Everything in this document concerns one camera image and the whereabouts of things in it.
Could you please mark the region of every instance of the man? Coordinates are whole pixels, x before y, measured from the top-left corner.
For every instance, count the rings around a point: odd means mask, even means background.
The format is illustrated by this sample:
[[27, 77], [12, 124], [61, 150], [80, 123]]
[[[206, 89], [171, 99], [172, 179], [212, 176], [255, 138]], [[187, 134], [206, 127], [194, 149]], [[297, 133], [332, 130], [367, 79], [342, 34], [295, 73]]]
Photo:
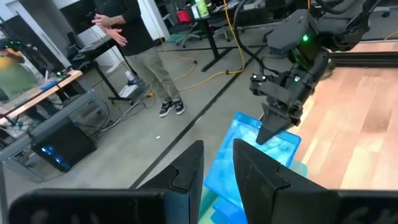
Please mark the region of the man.
[[[21, 65], [22, 63], [25, 63], [25, 58], [20, 52], [15, 52], [12, 49], [0, 50], [0, 101], [11, 100], [39, 83]], [[39, 105], [50, 116], [58, 111], [48, 99], [42, 100]], [[35, 121], [43, 122], [46, 120], [45, 116], [37, 111], [36, 106], [29, 108], [25, 113]]]
[[94, 0], [99, 14], [93, 23], [121, 46], [130, 66], [162, 100], [160, 117], [175, 106], [178, 115], [185, 111], [180, 94], [163, 66], [150, 37], [137, 0]]

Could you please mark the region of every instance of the table leg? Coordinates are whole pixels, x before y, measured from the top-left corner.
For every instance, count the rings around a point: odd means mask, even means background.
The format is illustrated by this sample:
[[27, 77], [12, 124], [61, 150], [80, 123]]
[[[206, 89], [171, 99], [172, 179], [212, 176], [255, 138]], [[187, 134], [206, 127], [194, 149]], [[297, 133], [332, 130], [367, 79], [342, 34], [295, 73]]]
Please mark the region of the table leg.
[[106, 78], [106, 75], [101, 71], [100, 67], [95, 62], [94, 62], [94, 67], [95, 67], [95, 70], [98, 72], [100, 77], [104, 80], [105, 84], [108, 86], [108, 88], [111, 90], [111, 92], [114, 95], [114, 97], [110, 96], [110, 97], [108, 97], [108, 99], [110, 99], [111, 101], [113, 101], [113, 100], [131, 101], [130, 98], [119, 96], [119, 93], [114, 89], [111, 82], [108, 80], [108, 78]]
[[8, 223], [8, 201], [7, 201], [7, 189], [6, 189], [6, 178], [4, 176], [4, 166], [0, 162], [0, 206], [1, 206], [1, 221], [3, 224]]
[[204, 28], [204, 30], [205, 30], [205, 34], [206, 34], [206, 36], [207, 36], [207, 39], [208, 39], [208, 41], [209, 41], [209, 44], [210, 44], [211, 50], [213, 51], [213, 56], [214, 56], [214, 59], [213, 59], [212, 61], [210, 61], [207, 65], [205, 65], [205, 66], [202, 68], [202, 72], [205, 72], [205, 71], [207, 71], [210, 67], [212, 67], [215, 63], [217, 63], [219, 59], [221, 59], [221, 58], [224, 57], [228, 52], [230, 52], [230, 51], [232, 50], [232, 48], [227, 48], [227, 49], [225, 49], [224, 51], [222, 51], [221, 54], [219, 54], [219, 53], [218, 53], [218, 49], [217, 49], [216, 42], [214, 41], [213, 34], [211, 33], [211, 30], [210, 30], [209, 23], [207, 22], [207, 20], [200, 20], [199, 23], [202, 24], [201, 26], [202, 26], [202, 27]]

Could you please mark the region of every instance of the black cable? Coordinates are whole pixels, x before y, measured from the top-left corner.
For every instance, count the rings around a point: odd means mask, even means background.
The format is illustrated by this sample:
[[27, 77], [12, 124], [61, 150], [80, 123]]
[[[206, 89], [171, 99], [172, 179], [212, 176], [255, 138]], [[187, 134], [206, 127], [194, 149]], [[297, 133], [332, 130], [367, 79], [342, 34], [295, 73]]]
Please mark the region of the black cable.
[[345, 1], [352, 1], [352, 3], [348, 6], [346, 6], [344, 9], [333, 9], [332, 7], [328, 6], [323, 0], [315, 0], [315, 2], [322, 7], [326, 12], [329, 12], [330, 14], [334, 15], [340, 15], [343, 14], [344, 12], [348, 11], [353, 5], [356, 3], [357, 0], [345, 0]]
[[276, 75], [279, 75], [279, 72], [278, 72], [277, 70], [267, 68], [267, 67], [264, 65], [264, 63], [262, 62], [262, 60], [261, 60], [259, 57], [257, 57], [256, 55], [254, 55], [254, 54], [253, 54], [247, 47], [245, 47], [245, 46], [242, 44], [242, 42], [241, 42], [241, 39], [240, 39], [240, 37], [239, 37], [239, 32], [238, 32], [238, 14], [239, 14], [241, 8], [243, 7], [243, 5], [246, 3], [246, 1], [247, 1], [247, 0], [242, 0], [242, 1], [238, 4], [238, 6], [237, 6], [237, 8], [236, 8], [236, 10], [235, 10], [235, 14], [234, 14], [234, 33], [235, 33], [236, 42], [237, 42], [238, 45], [242, 48], [243, 51], [245, 51], [248, 55], [250, 55], [250, 57], [254, 58], [254, 59], [258, 62], [259, 66], [260, 66], [261, 68], [266, 69], [266, 70], [268, 70], [268, 71], [270, 71], [270, 72], [273, 72], [273, 73], [275, 73]]

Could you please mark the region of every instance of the concrete floor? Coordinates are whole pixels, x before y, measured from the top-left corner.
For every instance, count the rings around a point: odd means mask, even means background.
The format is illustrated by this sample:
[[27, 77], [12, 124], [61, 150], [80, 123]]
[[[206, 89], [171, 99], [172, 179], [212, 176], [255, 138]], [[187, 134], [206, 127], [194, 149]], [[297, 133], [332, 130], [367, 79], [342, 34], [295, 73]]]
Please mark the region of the concrete floor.
[[[249, 30], [242, 34], [245, 44], [261, 44], [263, 30]], [[219, 47], [234, 45], [234, 42], [226, 42], [220, 37], [216, 39]], [[208, 41], [192, 41], [187, 48], [208, 47]], [[175, 49], [174, 44], [167, 44], [168, 49]], [[207, 72], [201, 72], [201, 68], [208, 63], [212, 54], [210, 50], [169, 52], [161, 53], [161, 57], [171, 76], [176, 79], [190, 70], [191, 61], [170, 57], [177, 54], [181, 57], [191, 57], [198, 60], [198, 65], [188, 76], [179, 80], [177, 86], [184, 88], [198, 83], [212, 74], [224, 70], [237, 70], [241, 67], [241, 59], [238, 50], [232, 50], [227, 56], [220, 60]], [[288, 69], [288, 63], [267, 59], [268, 66], [276, 69]], [[117, 90], [120, 90], [125, 82], [124, 72], [126, 67], [118, 69], [109, 76], [110, 82]], [[156, 175], [166, 165], [176, 158], [194, 140], [202, 139], [205, 142], [205, 174], [212, 163], [220, 146], [224, 134], [237, 111], [258, 117], [262, 110], [260, 106], [261, 97], [254, 96], [249, 90], [249, 76], [258, 71], [255, 62], [240, 75], [229, 89], [218, 99], [218, 101], [197, 121], [194, 127], [181, 139], [171, 150], [164, 160], [149, 174], [149, 179]], [[90, 83], [100, 80], [95, 73], [85, 75]], [[69, 173], [44, 183], [33, 183], [20, 178], [12, 171], [6, 169], [6, 185], [9, 203], [21, 194], [37, 188], [128, 188], [157, 158], [157, 156], [181, 133], [189, 122], [202, 110], [203, 107], [219, 92], [219, 90], [232, 78], [232, 76], [218, 75], [203, 85], [182, 92], [182, 98], [187, 110], [177, 116], [170, 113], [165, 118], [159, 118], [160, 102], [153, 98], [144, 100], [147, 106], [155, 103], [154, 107], [144, 109], [135, 116], [116, 126], [97, 140], [98, 150], [78, 164]], [[94, 87], [98, 94], [106, 99], [110, 91], [102, 82]], [[111, 108], [111, 119], [119, 116], [119, 110]], [[121, 111], [126, 111], [129, 105], [124, 102], [116, 103]]]

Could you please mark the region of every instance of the wooden desk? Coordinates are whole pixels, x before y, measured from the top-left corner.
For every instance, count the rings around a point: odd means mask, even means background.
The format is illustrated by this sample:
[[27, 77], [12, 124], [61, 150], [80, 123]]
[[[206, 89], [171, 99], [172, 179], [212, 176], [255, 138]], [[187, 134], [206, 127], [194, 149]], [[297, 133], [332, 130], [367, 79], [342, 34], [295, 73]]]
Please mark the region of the wooden desk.
[[[62, 88], [64, 86], [66, 86], [67, 84], [71, 83], [72, 81], [75, 81], [83, 73], [81, 71], [74, 70], [74, 71], [71, 71], [69, 74], [70, 74], [70, 77], [68, 77], [68, 78], [64, 79], [64, 81], [60, 82], [58, 84], [59, 87]], [[53, 79], [47, 81], [46, 83], [53, 81], [53, 80], [59, 81], [58, 78], [53, 78]], [[25, 92], [21, 96], [14, 98], [13, 100], [11, 100], [10, 102], [7, 102], [6, 104], [3, 104], [2, 106], [0, 106], [0, 113], [3, 113], [3, 114], [7, 113], [11, 109], [15, 108], [17, 105], [20, 105], [21, 102], [27, 101], [27, 100], [33, 98], [34, 96], [38, 95], [39, 93], [43, 92], [41, 95], [35, 97], [33, 100], [30, 100], [29, 102], [27, 102], [25, 104], [22, 103], [23, 105], [21, 107], [19, 107], [18, 109], [16, 109], [9, 115], [7, 115], [8, 118], [15, 118], [16, 116], [22, 114], [29, 108], [35, 106], [37, 103], [40, 103], [42, 100], [46, 99], [47, 97], [49, 97], [50, 95], [54, 94], [56, 91], [59, 90], [58, 86], [53, 86], [50, 89], [48, 89], [47, 91], [43, 91], [40, 89], [40, 87], [42, 87], [43, 85], [32, 88], [31, 90]], [[6, 122], [8, 122], [8, 120], [6, 118], [0, 119], [0, 125], [5, 124]]]

